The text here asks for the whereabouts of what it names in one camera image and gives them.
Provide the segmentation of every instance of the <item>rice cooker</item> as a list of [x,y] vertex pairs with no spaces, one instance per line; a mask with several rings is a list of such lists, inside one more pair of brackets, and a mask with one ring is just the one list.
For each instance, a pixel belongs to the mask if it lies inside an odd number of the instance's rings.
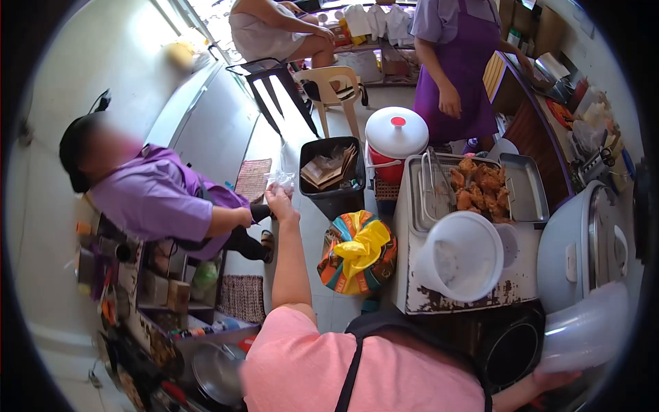
[[545,312],[579,302],[627,274],[629,251],[618,198],[591,181],[547,222],[538,249],[538,295]]
[[400,185],[405,159],[428,147],[428,126],[410,109],[385,107],[366,122],[366,167],[373,167],[379,178]]

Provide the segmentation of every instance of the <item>white plastic chair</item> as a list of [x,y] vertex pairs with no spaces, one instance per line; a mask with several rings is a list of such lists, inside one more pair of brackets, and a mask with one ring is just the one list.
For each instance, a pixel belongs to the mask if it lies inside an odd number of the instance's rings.
[[[337,92],[331,87],[330,82],[340,80],[341,77],[347,77],[348,82],[345,92]],[[325,113],[327,107],[343,106],[343,112],[348,120],[350,131],[356,138],[359,137],[359,126],[357,125],[357,116],[355,115],[355,102],[361,97],[359,90],[359,79],[355,75],[355,71],[348,66],[330,66],[320,67],[318,69],[303,70],[293,73],[293,78],[298,83],[302,80],[309,80],[318,85],[318,93],[320,95],[320,102],[313,100],[314,106],[318,110],[320,123],[323,126],[323,133],[325,138],[330,137],[328,131],[328,120]]]

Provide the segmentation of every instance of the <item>black cap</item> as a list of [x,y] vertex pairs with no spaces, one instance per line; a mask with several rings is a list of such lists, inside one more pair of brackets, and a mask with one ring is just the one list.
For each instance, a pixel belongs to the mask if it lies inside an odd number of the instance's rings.
[[59,142],[59,161],[69,174],[75,193],[85,193],[90,189],[89,179],[78,168],[78,162],[87,150],[92,131],[100,125],[102,115],[103,112],[90,113],[75,119]]

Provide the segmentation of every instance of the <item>trash bin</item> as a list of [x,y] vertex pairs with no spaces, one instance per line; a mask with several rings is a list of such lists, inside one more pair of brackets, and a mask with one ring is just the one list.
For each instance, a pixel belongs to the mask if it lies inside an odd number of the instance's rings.
[[357,149],[357,161],[353,162],[351,170],[346,173],[346,179],[356,179],[357,188],[339,188],[339,184],[332,185],[324,191],[319,191],[314,185],[301,177],[300,192],[311,199],[327,218],[332,221],[337,216],[358,212],[364,208],[364,187],[366,186],[366,169],[364,168],[364,154],[359,139],[352,136],[331,137],[306,143],[300,150],[300,170],[317,155],[330,157],[336,146],[347,148],[354,144]]

